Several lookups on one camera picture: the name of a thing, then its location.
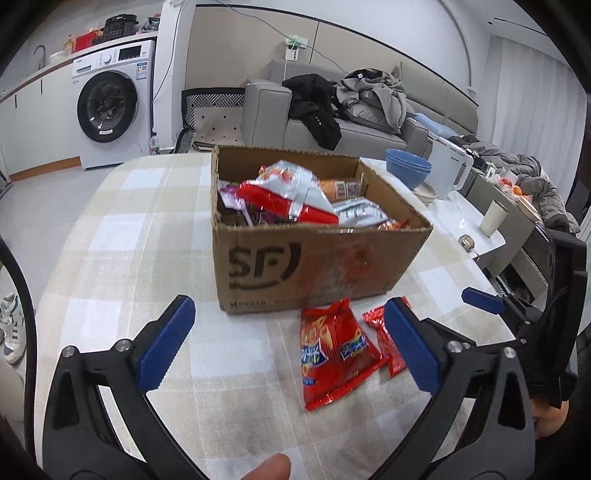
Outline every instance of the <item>white cup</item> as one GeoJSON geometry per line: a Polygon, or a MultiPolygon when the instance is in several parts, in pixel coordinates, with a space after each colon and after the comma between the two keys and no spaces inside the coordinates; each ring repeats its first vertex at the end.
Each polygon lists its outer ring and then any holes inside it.
{"type": "Polygon", "coordinates": [[[493,200],[480,223],[480,229],[486,236],[491,236],[498,229],[509,212],[502,203],[493,200]]]}

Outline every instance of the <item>white cabinet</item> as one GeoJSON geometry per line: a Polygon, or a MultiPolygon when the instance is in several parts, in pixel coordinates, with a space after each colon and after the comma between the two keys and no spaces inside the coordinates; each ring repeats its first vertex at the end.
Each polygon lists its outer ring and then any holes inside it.
{"type": "Polygon", "coordinates": [[[80,155],[76,104],[69,64],[0,103],[0,164],[9,175],[80,155]]]}
{"type": "Polygon", "coordinates": [[[0,153],[9,175],[19,171],[18,143],[14,138],[14,119],[16,114],[14,95],[0,103],[0,153]]]}
{"type": "Polygon", "coordinates": [[[41,111],[43,134],[51,161],[65,160],[80,155],[75,141],[80,127],[76,113],[78,98],[72,93],[72,68],[68,65],[45,75],[41,111]]]}
{"type": "Polygon", "coordinates": [[[15,95],[13,141],[18,144],[16,171],[22,171],[51,162],[45,145],[41,79],[29,83],[15,95]]]}

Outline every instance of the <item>dish soap bottle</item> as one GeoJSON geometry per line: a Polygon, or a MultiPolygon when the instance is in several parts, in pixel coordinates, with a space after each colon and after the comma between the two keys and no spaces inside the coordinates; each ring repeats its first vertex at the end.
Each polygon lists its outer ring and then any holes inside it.
{"type": "Polygon", "coordinates": [[[66,43],[64,43],[64,51],[67,52],[67,55],[72,55],[74,52],[74,42],[72,41],[72,35],[68,35],[68,39],[66,43]]]}
{"type": "Polygon", "coordinates": [[[152,135],[150,138],[150,155],[159,155],[160,154],[160,140],[156,134],[152,135]]]}

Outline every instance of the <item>faucet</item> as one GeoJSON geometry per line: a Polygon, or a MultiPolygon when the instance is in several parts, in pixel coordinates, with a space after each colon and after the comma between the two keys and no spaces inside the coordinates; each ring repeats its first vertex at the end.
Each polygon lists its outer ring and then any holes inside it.
{"type": "Polygon", "coordinates": [[[46,65],[45,58],[46,58],[47,51],[45,50],[45,45],[38,45],[37,48],[35,49],[35,51],[33,52],[33,55],[35,55],[37,53],[37,50],[39,50],[40,48],[43,49],[43,56],[41,57],[41,61],[39,62],[38,70],[41,70],[46,65]]]}

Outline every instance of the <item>blue bowl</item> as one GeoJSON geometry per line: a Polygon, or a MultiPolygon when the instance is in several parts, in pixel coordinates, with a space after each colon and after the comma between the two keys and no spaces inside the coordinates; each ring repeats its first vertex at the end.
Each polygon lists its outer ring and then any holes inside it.
{"type": "Polygon", "coordinates": [[[417,170],[416,167],[388,158],[386,159],[386,170],[398,177],[411,190],[418,187],[431,173],[430,169],[417,170]]]}
{"type": "Polygon", "coordinates": [[[417,167],[415,165],[408,164],[408,163],[406,163],[404,161],[397,160],[396,158],[393,158],[391,160],[390,159],[387,159],[386,162],[395,163],[397,165],[401,165],[403,167],[410,168],[411,170],[426,171],[427,173],[431,172],[431,168],[430,167],[429,168],[417,167]]]}
{"type": "Polygon", "coordinates": [[[392,160],[398,163],[405,163],[409,166],[415,167],[418,170],[431,170],[431,164],[424,158],[419,157],[413,153],[405,152],[404,150],[396,150],[389,148],[386,150],[386,161],[392,160]]]}

